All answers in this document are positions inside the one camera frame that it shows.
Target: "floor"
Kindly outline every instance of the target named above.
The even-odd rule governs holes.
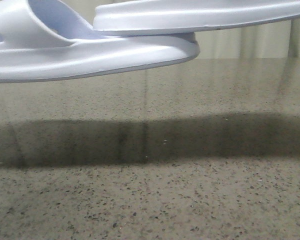
[[[0,240],[300,240],[300,59],[0,84]]]

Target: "white slipper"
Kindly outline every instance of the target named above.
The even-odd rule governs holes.
[[[134,71],[198,54],[194,33],[104,36],[59,0],[0,1],[0,83]]]
[[[106,35],[157,35],[238,28],[300,18],[300,0],[137,0],[96,8]]]

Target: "white curtain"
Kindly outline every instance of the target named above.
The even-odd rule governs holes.
[[[64,0],[64,2],[92,23],[96,6],[127,0]],[[300,57],[300,19],[198,32],[196,35],[201,47],[200,59]]]

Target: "slide sandal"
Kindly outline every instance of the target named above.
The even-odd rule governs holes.
[[[300,18],[300,0],[137,0],[96,8],[94,29],[141,36],[238,28]]]
[[[194,33],[106,36],[59,0],[0,1],[0,83],[148,69],[199,52]]]

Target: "speckled floor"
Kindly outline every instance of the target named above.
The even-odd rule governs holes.
[[[0,84],[0,240],[300,240],[300,59]]]

